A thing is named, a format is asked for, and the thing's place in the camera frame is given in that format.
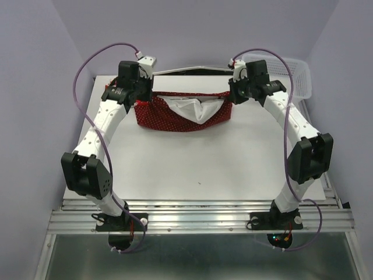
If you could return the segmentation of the dark red dotted skirt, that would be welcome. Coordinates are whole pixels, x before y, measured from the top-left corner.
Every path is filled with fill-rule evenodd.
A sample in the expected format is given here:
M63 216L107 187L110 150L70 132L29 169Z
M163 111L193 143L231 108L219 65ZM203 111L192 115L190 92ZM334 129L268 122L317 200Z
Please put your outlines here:
M134 106L141 127L168 132L194 132L226 122L233 104L229 92L154 92L150 101Z

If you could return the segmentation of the white red poppy skirt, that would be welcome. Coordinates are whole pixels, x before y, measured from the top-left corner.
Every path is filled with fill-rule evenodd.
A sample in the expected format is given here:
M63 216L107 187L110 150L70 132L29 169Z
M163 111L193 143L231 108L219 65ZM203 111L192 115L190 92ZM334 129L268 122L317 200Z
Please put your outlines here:
M105 85L104 93L107 95L115 93L117 89L117 78L114 78L109 84Z

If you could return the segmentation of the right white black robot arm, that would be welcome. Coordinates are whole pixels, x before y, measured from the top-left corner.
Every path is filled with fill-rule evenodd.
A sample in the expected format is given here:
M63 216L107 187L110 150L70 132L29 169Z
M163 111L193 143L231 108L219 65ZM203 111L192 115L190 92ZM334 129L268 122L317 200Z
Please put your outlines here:
M307 189L329 170L333 138L314 128L290 100L279 80L270 80L264 60L231 60L233 76L229 80L229 99L241 104L254 99L277 121L284 132L286 182L265 212L251 212L251 230L302 229L299 205Z

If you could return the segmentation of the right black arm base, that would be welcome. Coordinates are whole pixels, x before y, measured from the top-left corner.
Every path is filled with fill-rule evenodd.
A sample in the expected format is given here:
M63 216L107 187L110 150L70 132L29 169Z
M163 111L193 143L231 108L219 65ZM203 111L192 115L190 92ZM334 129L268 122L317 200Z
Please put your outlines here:
M251 212L245 227L253 231L268 231L267 238L275 248L289 249L293 242L293 231L303 229L298 210L290 213Z

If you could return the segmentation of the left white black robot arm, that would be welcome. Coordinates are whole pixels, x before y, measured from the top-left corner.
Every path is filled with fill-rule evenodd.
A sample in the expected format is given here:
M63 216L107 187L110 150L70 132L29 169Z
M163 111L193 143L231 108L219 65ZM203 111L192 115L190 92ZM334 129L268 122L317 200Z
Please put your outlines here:
M122 231L130 225L129 206L113 191L112 168L104 164L109 161L107 148L120 122L136 101L151 99L155 63L151 56L119 63L118 75L105 87L86 135L73 152L61 158L67 188L101 209L93 215L98 231Z

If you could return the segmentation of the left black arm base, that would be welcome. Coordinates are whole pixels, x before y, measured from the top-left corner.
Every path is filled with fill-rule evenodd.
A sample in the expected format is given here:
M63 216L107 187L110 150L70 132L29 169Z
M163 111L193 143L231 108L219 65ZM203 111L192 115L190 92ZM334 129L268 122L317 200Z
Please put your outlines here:
M124 212L121 216L109 216L104 213L93 213L91 217L96 221L95 231L109 233L108 245L111 251L130 253L136 250L135 232L146 232L148 213L132 213L132 218Z

